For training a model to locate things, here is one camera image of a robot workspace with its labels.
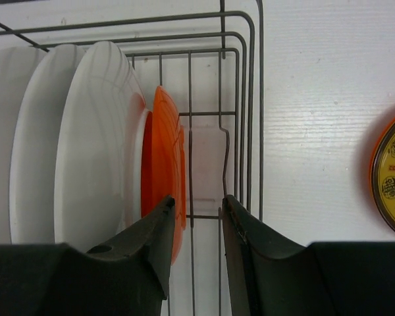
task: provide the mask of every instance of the white plate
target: white plate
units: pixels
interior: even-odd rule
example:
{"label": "white plate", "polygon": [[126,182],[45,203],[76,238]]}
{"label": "white plate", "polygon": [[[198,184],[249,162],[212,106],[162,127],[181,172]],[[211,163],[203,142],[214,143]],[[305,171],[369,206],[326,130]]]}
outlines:
{"label": "white plate", "polygon": [[128,115],[128,128],[126,129],[126,139],[131,139],[134,143],[126,146],[126,204],[124,221],[126,226],[141,219],[141,177],[142,177],[142,148],[144,143],[145,124],[150,111],[145,107],[143,97],[136,94],[132,99],[131,111]]}
{"label": "white plate", "polygon": [[70,86],[55,172],[55,241],[80,251],[124,227],[125,153],[135,143],[129,115],[142,92],[133,68],[108,41],[90,47]]}
{"label": "white plate", "polygon": [[54,242],[54,175],[61,118],[85,51],[60,45],[39,63],[20,106],[11,160],[12,243]]}
{"label": "white plate", "polygon": [[26,86],[45,52],[32,47],[0,51],[0,244],[11,242],[9,174],[14,129]]}

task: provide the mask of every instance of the gray wire rack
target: gray wire rack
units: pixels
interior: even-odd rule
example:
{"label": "gray wire rack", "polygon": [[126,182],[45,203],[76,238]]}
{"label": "gray wire rack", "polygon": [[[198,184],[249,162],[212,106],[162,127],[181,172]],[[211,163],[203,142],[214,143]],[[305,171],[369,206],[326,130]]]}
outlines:
{"label": "gray wire rack", "polygon": [[[257,9],[259,13],[259,219],[263,219],[263,4],[262,0],[256,0]],[[64,26],[50,26],[42,28],[27,28],[13,30],[8,26],[0,23],[0,36],[14,35],[26,43],[48,51],[49,48],[57,45],[67,43],[47,43],[40,44],[29,38],[29,34],[44,33],[44,32],[58,32],[65,30],[80,30],[88,28],[104,28],[108,26],[126,26],[133,24],[152,24],[155,22],[170,22],[180,20],[196,20],[196,19],[214,19],[218,18],[221,24],[220,32],[204,32],[204,33],[193,33],[193,34],[175,34],[167,36],[149,36],[141,38],[114,38],[105,39],[112,41],[116,44],[122,43],[144,43],[153,41],[172,41],[172,40],[190,40],[190,39],[205,39],[205,38],[220,38],[221,44],[211,48],[201,49],[184,49],[170,50],[164,49],[161,51],[141,51],[139,53],[127,53],[126,56],[130,58],[132,66],[135,67],[135,58],[141,57],[157,57],[159,59],[159,83],[163,84],[163,60],[168,56],[187,56],[188,58],[188,111],[181,112],[180,116],[188,117],[189,133],[188,133],[188,191],[190,198],[190,214],[187,217],[190,219],[190,243],[191,243],[191,262],[192,262],[192,315],[196,314],[196,299],[195,299],[195,267],[194,267],[194,220],[195,219],[210,219],[218,221],[218,270],[219,270],[219,315],[221,315],[221,208],[218,210],[218,215],[197,215],[194,213],[194,191],[193,191],[193,176],[192,176],[192,150],[193,150],[193,125],[192,117],[198,116],[213,116],[218,117],[218,127],[225,133],[226,138],[226,149],[224,156],[223,165],[223,193],[224,196],[227,194],[226,186],[226,173],[227,163],[230,152],[230,132],[223,128],[222,118],[225,116],[234,116],[234,195],[238,197],[240,203],[245,201],[246,208],[251,211],[251,162],[252,154],[251,148],[253,145],[253,91],[254,91],[254,59],[255,59],[255,24],[251,19],[250,15],[242,11],[225,11],[225,1],[220,0],[220,11],[211,13],[197,13],[197,14],[184,14],[184,15],[172,15],[172,16],[157,16],[151,18],[135,18],[130,20],[116,20],[107,22],[95,22],[85,24],[73,24]],[[240,17],[243,18],[249,26],[249,41],[246,41],[246,37],[242,36],[238,32],[226,31],[225,21],[228,18]],[[239,40],[241,48],[226,47],[226,38],[233,37]],[[91,41],[75,41],[71,42],[76,45],[89,46],[93,45],[96,40]],[[222,111],[221,109],[221,62],[222,59],[226,58],[226,53],[232,53],[235,56],[235,81],[234,81],[234,111]],[[214,111],[193,111],[193,100],[192,100],[192,56],[199,54],[212,54],[218,56],[218,108]],[[247,129],[247,139],[245,139],[245,129]],[[247,165],[245,173],[245,155],[247,156]],[[171,314],[170,297],[168,297],[168,314]]]}

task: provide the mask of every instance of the screw hole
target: screw hole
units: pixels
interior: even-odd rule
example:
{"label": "screw hole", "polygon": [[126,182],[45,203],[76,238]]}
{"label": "screw hole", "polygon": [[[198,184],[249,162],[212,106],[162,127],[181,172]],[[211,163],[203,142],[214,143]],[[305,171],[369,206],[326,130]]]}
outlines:
{"label": "screw hole", "polygon": [[113,247],[107,245],[98,245],[93,247],[88,253],[103,253],[112,250]]}

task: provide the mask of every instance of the round orange dish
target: round orange dish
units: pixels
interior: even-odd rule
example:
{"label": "round orange dish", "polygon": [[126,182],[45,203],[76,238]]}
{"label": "round orange dish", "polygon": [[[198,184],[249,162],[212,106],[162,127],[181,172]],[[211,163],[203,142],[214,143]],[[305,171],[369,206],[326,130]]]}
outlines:
{"label": "round orange dish", "polygon": [[370,184],[377,208],[395,231],[395,119],[385,130],[373,153]]}
{"label": "round orange dish", "polygon": [[147,215],[165,196],[176,202],[176,224],[171,263],[174,263],[182,244],[186,227],[186,172],[184,170],[184,132],[174,101],[159,86],[155,92],[151,145],[151,203],[142,195],[142,216]]}
{"label": "round orange dish", "polygon": [[145,123],[140,172],[140,209],[141,216],[144,217],[154,207],[152,205],[152,113],[148,115]]}

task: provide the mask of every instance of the wire rack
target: wire rack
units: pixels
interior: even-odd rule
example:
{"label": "wire rack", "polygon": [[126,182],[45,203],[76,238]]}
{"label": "wire rack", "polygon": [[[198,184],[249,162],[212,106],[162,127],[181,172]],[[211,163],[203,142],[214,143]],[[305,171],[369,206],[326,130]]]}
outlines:
{"label": "wire rack", "polygon": [[[262,220],[262,207],[263,207],[263,6],[262,0],[256,0],[257,12],[259,14],[259,219]],[[249,33],[242,35],[238,32],[226,31],[226,19],[229,18],[242,18],[246,21]],[[216,45],[212,44],[212,47],[200,47],[191,48],[185,45],[181,49],[162,49],[162,50],[149,50],[139,51],[135,53],[127,52],[126,56],[130,59],[132,66],[137,66],[138,59],[154,58],[158,62],[158,73],[159,73],[159,84],[163,85],[163,63],[167,58],[186,58],[187,59],[187,73],[188,73],[188,91],[184,91],[184,94],[188,96],[188,111],[180,112],[181,117],[188,119],[188,195],[189,195],[189,212],[187,217],[190,220],[190,256],[191,256],[191,285],[190,290],[192,292],[192,310],[191,314],[196,315],[196,280],[195,280],[195,244],[194,244],[194,227],[196,219],[207,219],[218,222],[218,312],[221,315],[221,264],[224,261],[222,255],[222,238],[221,238],[221,208],[214,210],[213,214],[210,215],[199,215],[195,213],[194,209],[194,177],[193,177],[193,164],[194,158],[192,156],[194,150],[194,125],[193,117],[217,117],[218,129],[225,136],[225,150],[223,159],[223,173],[222,173],[222,184],[223,194],[234,194],[240,203],[246,205],[248,211],[251,211],[251,190],[252,190],[252,147],[256,146],[253,142],[253,92],[255,87],[255,76],[254,76],[254,60],[255,60],[255,24],[249,14],[242,11],[225,11],[225,2],[220,0],[220,11],[211,13],[197,13],[197,14],[185,14],[185,15],[173,15],[173,16],[157,16],[151,18],[135,18],[130,20],[116,20],[108,22],[95,22],[87,24],[73,24],[64,26],[51,26],[42,28],[27,28],[13,30],[8,26],[0,22],[1,36],[16,36],[21,40],[25,41],[34,47],[48,51],[50,48],[57,45],[68,43],[67,41],[59,41],[57,43],[38,43],[30,39],[30,34],[55,34],[59,31],[67,30],[81,30],[90,28],[106,28],[109,26],[131,26],[134,24],[155,24],[157,22],[173,22],[173,21],[184,21],[184,20],[206,20],[206,19],[219,19],[221,31],[220,32],[203,32],[203,33],[191,33],[191,34],[171,34],[162,36],[148,36],[140,38],[107,38],[106,40],[112,41],[115,44],[122,45],[126,43],[149,43],[155,41],[187,41],[187,40],[204,40],[204,39],[216,39],[219,38]],[[226,45],[228,38],[236,38],[238,40],[239,48],[229,47]],[[91,46],[96,40],[88,41],[70,41],[70,43]],[[218,84],[218,104],[214,105],[212,111],[195,111],[194,100],[192,98],[192,59],[197,55],[210,55],[217,58],[218,70],[217,70],[217,84]],[[224,111],[223,110],[223,91],[222,89],[222,62],[226,58],[234,59],[234,110]],[[234,118],[234,128],[232,133],[234,134],[234,141],[231,149],[231,135],[230,128],[223,126],[223,119],[226,117]],[[234,155],[231,158],[230,152],[233,151]],[[227,173],[228,173],[228,162],[232,159],[232,172],[233,172],[233,185],[232,191],[228,191],[227,186]],[[167,304],[167,315],[172,314],[170,296],[168,297]]]}

